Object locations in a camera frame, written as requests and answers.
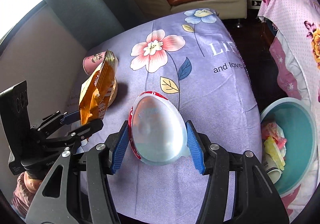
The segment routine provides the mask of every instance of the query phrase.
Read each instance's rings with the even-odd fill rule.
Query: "orange flower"
[[[320,29],[319,28],[317,28],[313,32],[311,45],[313,49],[313,55],[315,57],[316,62],[318,63],[318,69],[320,69]]]

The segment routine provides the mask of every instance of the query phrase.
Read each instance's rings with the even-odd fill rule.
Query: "person's arm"
[[[27,172],[19,175],[17,187],[13,192],[12,205],[22,217],[26,217],[31,202],[41,183],[42,180],[31,179]]]

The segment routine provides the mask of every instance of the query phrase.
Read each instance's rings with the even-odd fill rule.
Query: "flower stem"
[[[178,69],[177,69],[177,66],[176,66],[176,63],[174,62],[173,58],[171,57],[171,55],[167,52],[167,54],[170,56],[170,58],[172,59],[172,62],[174,64],[174,67],[176,68],[176,72],[177,72],[177,78],[178,78],[178,89],[179,89],[179,102],[178,102],[178,111],[180,109],[180,81],[179,81],[179,75],[178,75]]]
[[[194,35],[195,35],[195,39],[196,39],[196,41],[197,41],[198,47],[199,47],[199,49],[200,49],[200,51],[201,51],[201,54],[202,54],[202,56],[204,56],[204,55],[203,55],[203,52],[202,52],[202,50],[201,50],[201,48],[200,48],[200,45],[199,45],[199,43],[198,43],[197,37],[196,37],[196,25],[194,25],[194,27],[193,27],[193,33],[194,33]]]

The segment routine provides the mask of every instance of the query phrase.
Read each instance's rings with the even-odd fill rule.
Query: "blue leaf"
[[[178,71],[178,80],[182,80],[185,77],[187,77],[190,74],[191,69],[192,69],[191,62],[188,59],[188,57],[186,57],[186,60],[181,65],[181,67],[180,67],[180,69]]]

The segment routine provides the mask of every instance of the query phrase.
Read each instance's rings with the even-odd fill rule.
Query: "dark wooden floor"
[[[237,20],[224,20],[223,23],[242,56],[261,112],[272,102],[287,95],[277,84],[278,69],[261,38],[262,23],[256,18],[257,14],[256,10],[248,10],[248,18],[242,20],[242,28],[236,28]],[[119,218],[123,224],[144,224],[122,214],[119,214]]]

